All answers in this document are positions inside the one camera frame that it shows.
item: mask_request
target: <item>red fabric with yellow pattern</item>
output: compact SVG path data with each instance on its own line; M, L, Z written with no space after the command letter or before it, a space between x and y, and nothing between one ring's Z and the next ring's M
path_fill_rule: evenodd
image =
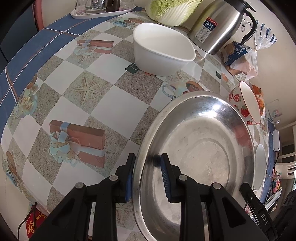
M36 226L37 228L43 223L43 221L47 218L42 212L40 212L38 209L35 211L35 217L36 217ZM32 212L26 221L26 230L27 230L27 236L30 239L31 236L34 234L35 227L34 227L34 212Z

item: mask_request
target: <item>plastic bag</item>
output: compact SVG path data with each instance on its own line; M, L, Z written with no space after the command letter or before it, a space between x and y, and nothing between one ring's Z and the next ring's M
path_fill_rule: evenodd
M250 22L244 22L242 31ZM251 48L238 42L226 45L221 51L221 58L226 69L233 75L245 75L245 81L258 74L257 51L268 48L277 41L270 28L266 28L264 23L257 21L257 29L254 34L254 46Z

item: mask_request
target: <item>bowl with strawberry print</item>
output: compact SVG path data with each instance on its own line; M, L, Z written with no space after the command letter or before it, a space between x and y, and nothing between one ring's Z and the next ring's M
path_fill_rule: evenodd
M256 96L246 82L241 81L230 92L228 101L237 109L247 125L260 124L260 108Z

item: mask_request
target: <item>thermos lid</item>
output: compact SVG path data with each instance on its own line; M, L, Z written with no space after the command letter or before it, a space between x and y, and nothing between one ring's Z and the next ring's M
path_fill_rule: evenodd
M234 7L237 11L239 11L242 15L245 13L246 9L251 9L256 12L254 8L252 8L246 1L244 0L224 0L229 3L232 7Z

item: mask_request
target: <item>table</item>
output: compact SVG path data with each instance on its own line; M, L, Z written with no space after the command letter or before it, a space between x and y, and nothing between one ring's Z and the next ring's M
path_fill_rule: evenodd
M67 15L33 37L0 75L2 166L44 212L77 182L92 185L114 174L174 98L206 90L227 100L238 84L218 56L197 46L195 60L172 76L138 70L132 33L143 22L154 22L145 11L84 21ZM28 49L38 42L31 56ZM249 129L268 159L266 119ZM120 240L144 240L131 202L116 205L116 219Z

